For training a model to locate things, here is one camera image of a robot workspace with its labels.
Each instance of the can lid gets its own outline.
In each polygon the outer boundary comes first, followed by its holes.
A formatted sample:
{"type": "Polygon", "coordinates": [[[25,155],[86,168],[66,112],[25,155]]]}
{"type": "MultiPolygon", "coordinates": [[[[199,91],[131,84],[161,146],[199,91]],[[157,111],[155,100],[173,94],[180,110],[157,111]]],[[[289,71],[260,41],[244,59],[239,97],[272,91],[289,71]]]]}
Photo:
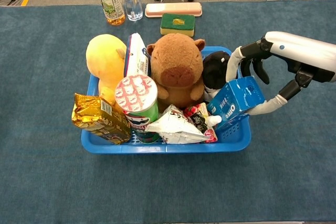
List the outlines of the can lid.
{"type": "Polygon", "coordinates": [[[144,74],[123,78],[115,90],[115,101],[125,112],[147,110],[158,98],[154,80],[144,74]]]}

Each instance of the plush toy nose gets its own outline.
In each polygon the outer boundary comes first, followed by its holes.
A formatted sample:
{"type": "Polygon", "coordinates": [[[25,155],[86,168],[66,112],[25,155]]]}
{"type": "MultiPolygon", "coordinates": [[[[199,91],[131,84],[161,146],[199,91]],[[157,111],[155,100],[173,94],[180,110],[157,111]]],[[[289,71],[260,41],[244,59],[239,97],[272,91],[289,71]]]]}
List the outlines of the plush toy nose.
{"type": "Polygon", "coordinates": [[[161,81],[167,87],[187,87],[194,83],[194,73],[187,67],[174,67],[164,70],[161,81]]]}

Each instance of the plush toy ear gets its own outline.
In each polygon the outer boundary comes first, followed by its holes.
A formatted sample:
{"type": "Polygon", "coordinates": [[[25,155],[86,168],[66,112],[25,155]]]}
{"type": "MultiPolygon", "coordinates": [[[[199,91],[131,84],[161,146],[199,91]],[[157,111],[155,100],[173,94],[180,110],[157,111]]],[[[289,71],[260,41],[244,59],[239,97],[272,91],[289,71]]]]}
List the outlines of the plush toy ear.
{"type": "Polygon", "coordinates": [[[196,45],[196,47],[198,47],[199,51],[202,51],[203,48],[205,47],[205,40],[197,39],[197,40],[195,40],[195,45],[196,45]]]}
{"type": "Polygon", "coordinates": [[[152,55],[152,52],[153,52],[153,50],[154,50],[154,47],[155,47],[155,44],[149,44],[149,45],[147,46],[147,52],[148,52],[149,55],[152,55]]]}
{"type": "Polygon", "coordinates": [[[122,48],[117,48],[116,51],[118,52],[121,59],[125,58],[126,52],[122,48]]]}

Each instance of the brown plush toy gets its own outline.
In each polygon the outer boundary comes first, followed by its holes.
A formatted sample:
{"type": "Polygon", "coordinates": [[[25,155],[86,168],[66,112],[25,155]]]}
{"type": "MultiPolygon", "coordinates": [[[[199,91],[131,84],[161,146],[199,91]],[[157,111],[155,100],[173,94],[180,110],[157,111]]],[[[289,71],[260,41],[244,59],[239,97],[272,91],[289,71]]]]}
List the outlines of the brown plush toy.
{"type": "Polygon", "coordinates": [[[183,34],[167,34],[147,46],[161,112],[170,104],[183,109],[202,102],[204,46],[205,40],[183,34]]]}

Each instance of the oreo box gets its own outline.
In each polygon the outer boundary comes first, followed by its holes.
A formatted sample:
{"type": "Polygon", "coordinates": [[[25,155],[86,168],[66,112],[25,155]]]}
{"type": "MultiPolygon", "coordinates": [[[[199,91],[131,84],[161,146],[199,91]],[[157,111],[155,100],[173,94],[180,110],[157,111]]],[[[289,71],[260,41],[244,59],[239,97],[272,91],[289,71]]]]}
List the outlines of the oreo box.
{"type": "Polygon", "coordinates": [[[227,82],[220,92],[207,105],[212,115],[220,115],[216,129],[235,125],[247,116],[246,111],[265,102],[265,97],[253,76],[227,82]]]}
{"type": "Polygon", "coordinates": [[[144,74],[151,76],[150,56],[138,33],[129,36],[125,55],[124,77],[144,74]]]}

